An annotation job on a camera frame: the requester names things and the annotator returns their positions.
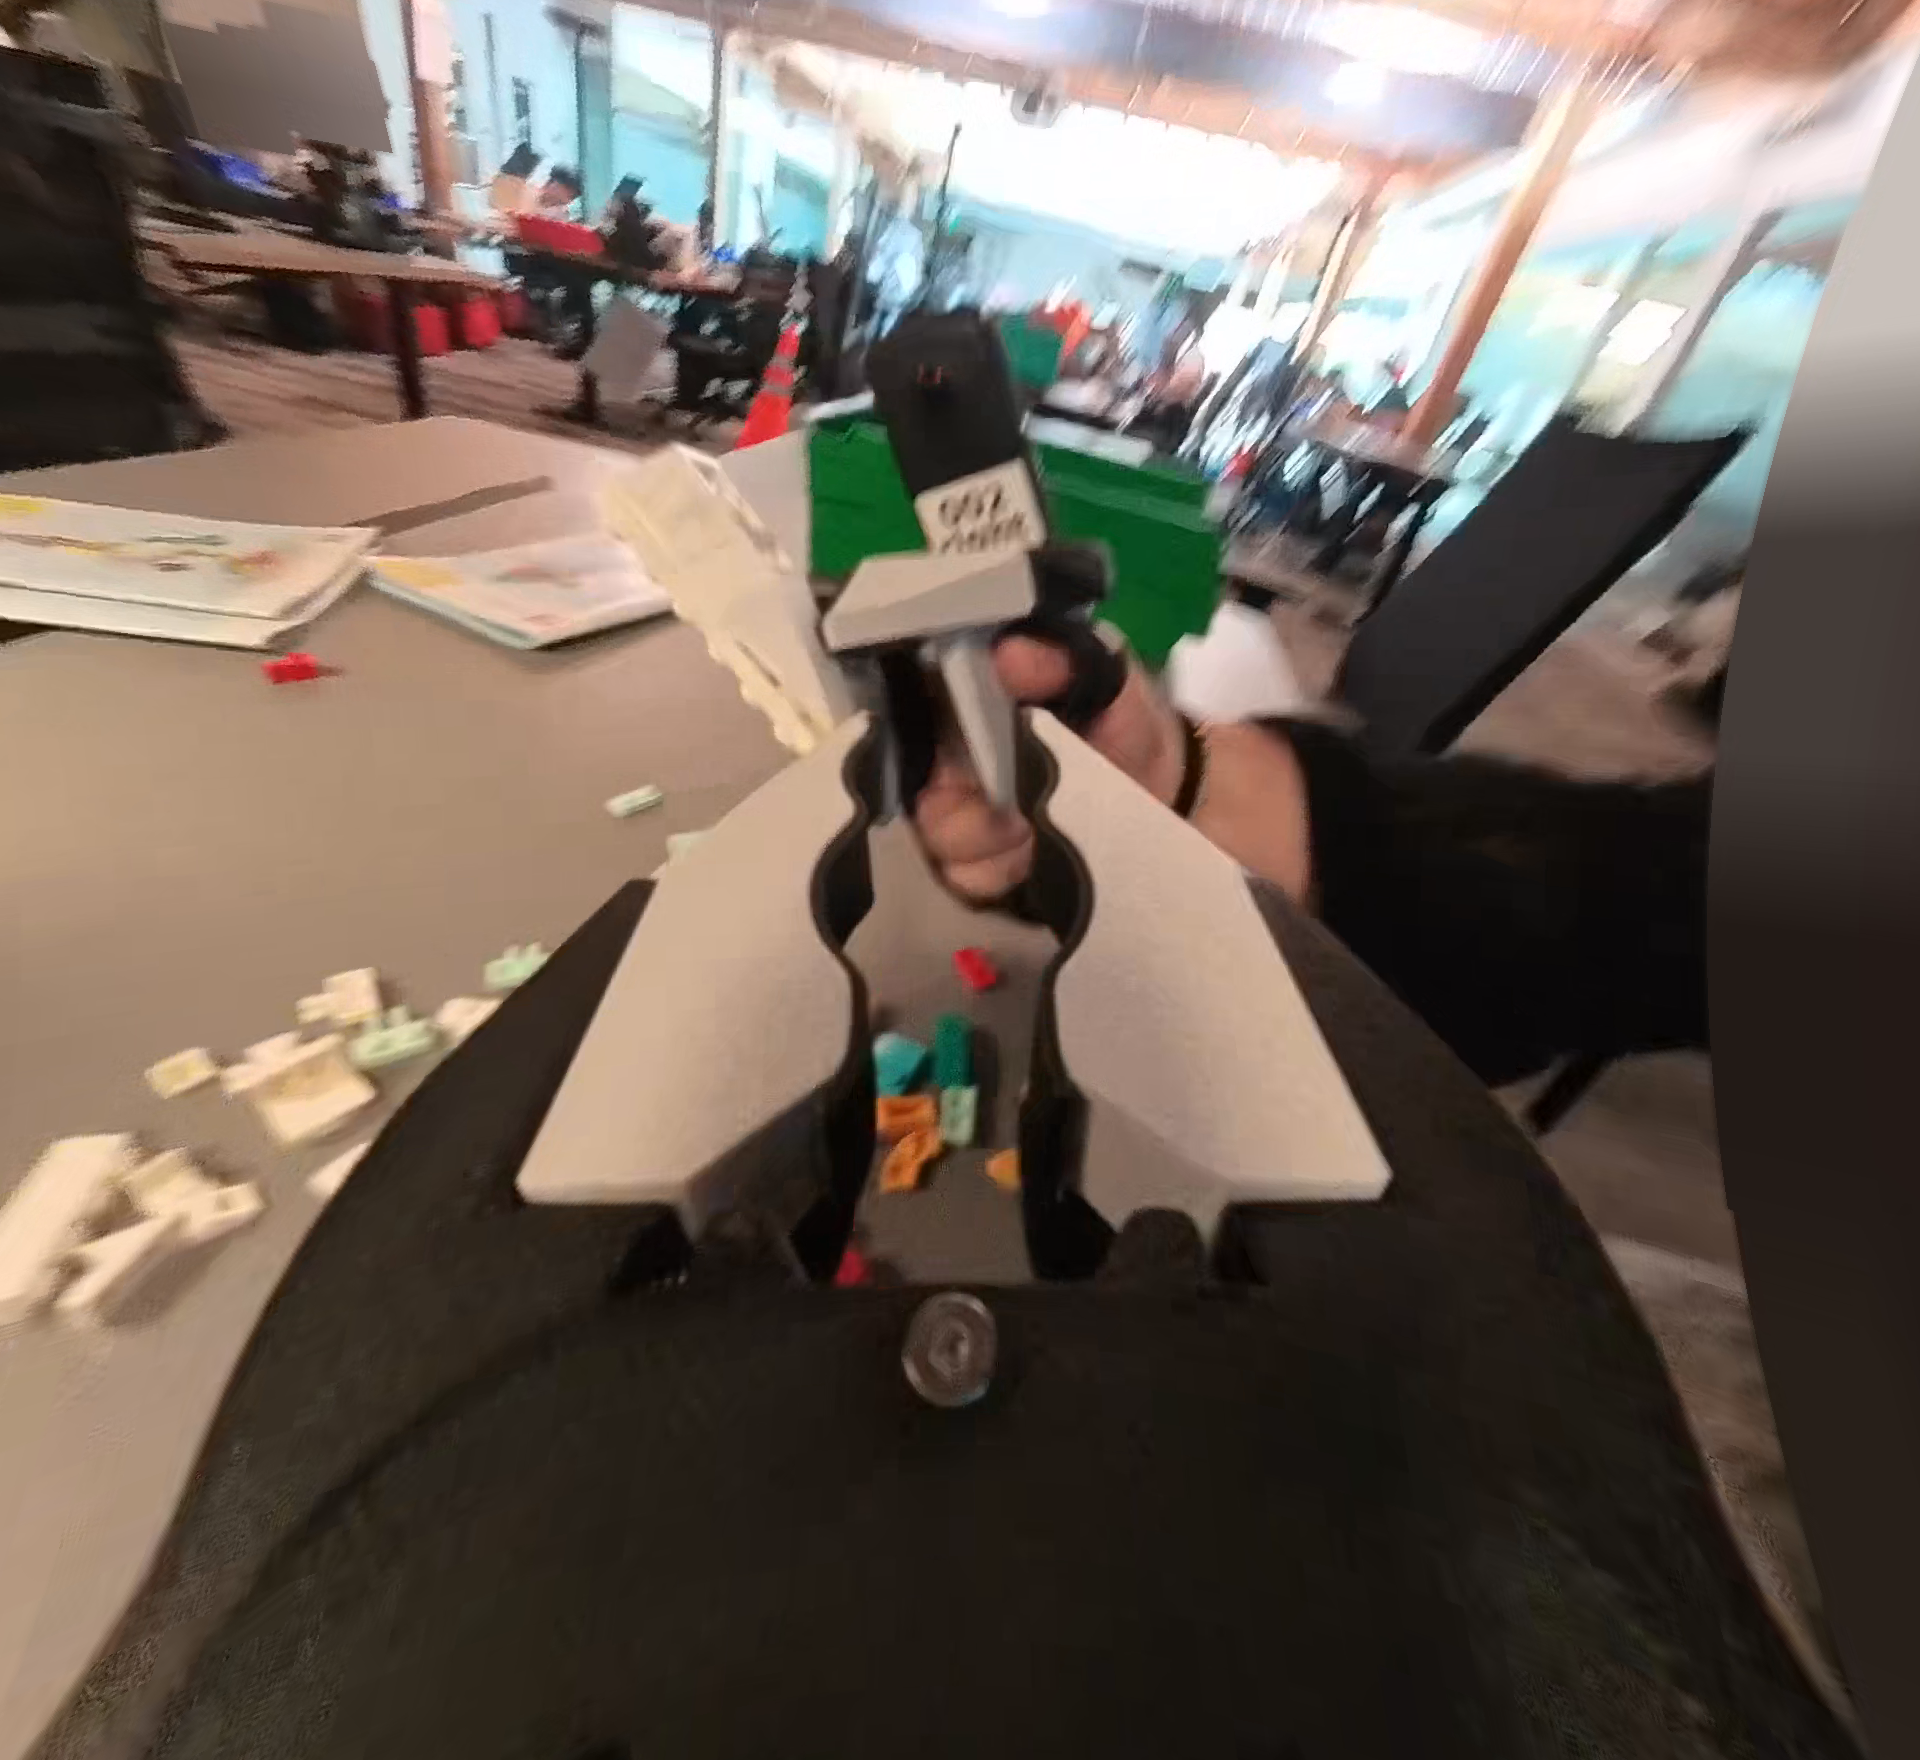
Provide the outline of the person's right hand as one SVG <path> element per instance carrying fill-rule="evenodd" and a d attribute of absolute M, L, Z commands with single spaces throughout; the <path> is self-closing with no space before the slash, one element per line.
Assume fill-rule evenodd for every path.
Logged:
<path fill-rule="evenodd" d="M 993 662 L 1002 690 L 1019 706 L 1053 705 L 1074 678 L 1063 645 L 1023 635 L 995 641 Z M 1157 802 L 1169 805 L 1178 798 L 1186 767 L 1185 725 L 1137 662 L 1128 662 L 1120 691 L 1094 715 L 1083 739 Z M 912 824 L 930 872 L 962 902 L 995 907 L 1029 878 L 1037 846 L 1033 826 L 1019 809 L 988 799 L 954 725 L 935 748 Z"/>

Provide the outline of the person's right forearm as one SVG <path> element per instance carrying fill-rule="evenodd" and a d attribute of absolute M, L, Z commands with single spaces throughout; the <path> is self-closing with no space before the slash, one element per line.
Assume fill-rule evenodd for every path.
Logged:
<path fill-rule="evenodd" d="M 1307 717 L 1190 729 L 1190 820 L 1307 910 L 1482 1082 L 1708 1049 L 1716 772 L 1392 761 Z"/>

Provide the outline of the toy instruction booklet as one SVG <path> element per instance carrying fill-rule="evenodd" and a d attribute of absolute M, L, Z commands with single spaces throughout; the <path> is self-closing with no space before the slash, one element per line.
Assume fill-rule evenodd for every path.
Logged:
<path fill-rule="evenodd" d="M 674 615 L 636 554 L 602 531 L 469 554 L 372 554 L 366 576 L 416 611 L 519 651 Z"/>
<path fill-rule="evenodd" d="M 363 567 L 366 527 L 247 523 L 3 498 L 3 585 L 186 615 L 281 621 Z"/>
<path fill-rule="evenodd" d="M 3 621 L 31 629 L 71 629 L 274 653 L 293 645 L 314 619 L 347 597 L 358 583 L 361 575 L 350 573 L 314 597 L 299 600 L 284 616 L 204 611 L 135 598 L 78 597 L 3 585 Z"/>

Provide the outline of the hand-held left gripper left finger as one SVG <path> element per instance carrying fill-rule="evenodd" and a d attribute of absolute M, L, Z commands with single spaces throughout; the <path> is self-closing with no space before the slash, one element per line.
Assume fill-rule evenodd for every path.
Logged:
<path fill-rule="evenodd" d="M 867 994 L 884 748 L 870 717 L 776 772 L 648 897 L 515 1193 L 663 1208 L 837 1278 L 876 1148 Z"/>

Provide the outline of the black flat panel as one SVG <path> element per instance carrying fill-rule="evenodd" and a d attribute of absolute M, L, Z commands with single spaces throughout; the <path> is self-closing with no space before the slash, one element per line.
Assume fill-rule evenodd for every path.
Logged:
<path fill-rule="evenodd" d="M 1750 426 L 1698 437 L 1551 420 L 1356 621 L 1333 705 L 1386 756 L 1434 756 L 1683 523 Z"/>

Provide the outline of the green plastic bin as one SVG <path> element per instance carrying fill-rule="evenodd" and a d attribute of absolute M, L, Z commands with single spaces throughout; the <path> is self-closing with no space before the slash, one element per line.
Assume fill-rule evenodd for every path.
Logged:
<path fill-rule="evenodd" d="M 1091 331 L 1091 309 L 1080 301 L 1034 303 L 995 314 L 995 333 L 1015 381 L 1029 391 L 1051 390 L 1069 355 Z"/>
<path fill-rule="evenodd" d="M 1135 457 L 1125 437 L 1061 422 L 1037 420 L 1029 450 L 1058 532 L 1110 554 L 1111 592 L 1100 616 L 1147 669 L 1162 669 L 1183 639 L 1208 628 L 1218 606 L 1224 532 L 1208 484 L 1157 455 Z M 809 482 L 811 573 L 844 576 L 870 554 L 924 544 L 873 417 L 811 426 Z"/>

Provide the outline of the cluster of small white bricks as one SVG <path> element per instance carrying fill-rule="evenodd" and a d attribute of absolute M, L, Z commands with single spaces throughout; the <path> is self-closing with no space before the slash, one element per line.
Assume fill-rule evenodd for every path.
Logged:
<path fill-rule="evenodd" d="M 456 1051 L 502 998 L 484 994 L 482 984 L 478 994 L 416 1012 L 441 1023 L 444 1044 L 421 1059 L 361 1072 L 345 1053 L 350 1031 L 398 1002 L 388 998 L 376 968 L 353 968 L 301 998 L 290 1028 L 230 1061 L 204 1049 L 168 1054 L 146 1070 L 146 1083 L 162 1100 L 216 1089 L 252 1114 L 271 1148 L 314 1150 L 372 1114 L 385 1075 Z M 165 1268 L 226 1245 L 266 1208 L 259 1180 L 186 1146 L 151 1148 L 132 1131 L 51 1141 L 5 1196 L 5 1335 L 44 1315 L 79 1326 L 110 1324 L 128 1315 Z"/>

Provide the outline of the orange traffic cone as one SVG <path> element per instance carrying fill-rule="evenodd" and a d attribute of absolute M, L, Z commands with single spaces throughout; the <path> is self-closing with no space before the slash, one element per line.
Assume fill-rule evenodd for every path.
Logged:
<path fill-rule="evenodd" d="M 804 319 L 788 314 L 747 404 L 734 452 L 764 446 L 791 429 L 802 345 Z"/>

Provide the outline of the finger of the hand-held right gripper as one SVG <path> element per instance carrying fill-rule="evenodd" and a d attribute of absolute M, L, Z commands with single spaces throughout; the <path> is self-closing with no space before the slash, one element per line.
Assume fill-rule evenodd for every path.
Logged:
<path fill-rule="evenodd" d="M 820 621 L 831 653 L 1008 628 L 1037 606 L 1026 551 L 870 554 Z"/>

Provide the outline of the white half-round toy plate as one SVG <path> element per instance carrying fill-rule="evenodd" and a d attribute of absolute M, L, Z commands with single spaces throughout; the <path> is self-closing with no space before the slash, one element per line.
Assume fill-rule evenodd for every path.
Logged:
<path fill-rule="evenodd" d="M 656 450 L 604 484 L 598 519 L 781 748 L 813 754 L 859 708 L 821 641 L 809 576 L 721 459 Z"/>

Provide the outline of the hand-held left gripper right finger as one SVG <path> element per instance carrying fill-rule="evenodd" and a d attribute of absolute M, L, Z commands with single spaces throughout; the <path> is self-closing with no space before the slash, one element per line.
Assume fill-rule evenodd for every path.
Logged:
<path fill-rule="evenodd" d="M 1080 1281 L 1140 1213 L 1218 1255 L 1251 1208 L 1392 1169 L 1241 870 L 1053 715 L 1019 722 L 1030 901 L 1058 950 L 1019 1106 L 1026 1255 Z"/>

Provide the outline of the dark wooden table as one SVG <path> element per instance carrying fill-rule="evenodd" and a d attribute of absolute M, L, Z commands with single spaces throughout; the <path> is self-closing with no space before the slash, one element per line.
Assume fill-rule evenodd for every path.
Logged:
<path fill-rule="evenodd" d="M 431 256 L 374 254 L 336 246 L 276 228 L 202 230 L 179 222 L 138 219 L 138 240 L 182 273 L 252 276 L 274 282 L 345 282 L 382 283 L 389 303 L 389 344 L 400 417 L 409 422 L 429 413 L 425 356 L 418 345 L 413 309 L 425 291 L 481 295 L 497 280 L 458 260 Z"/>

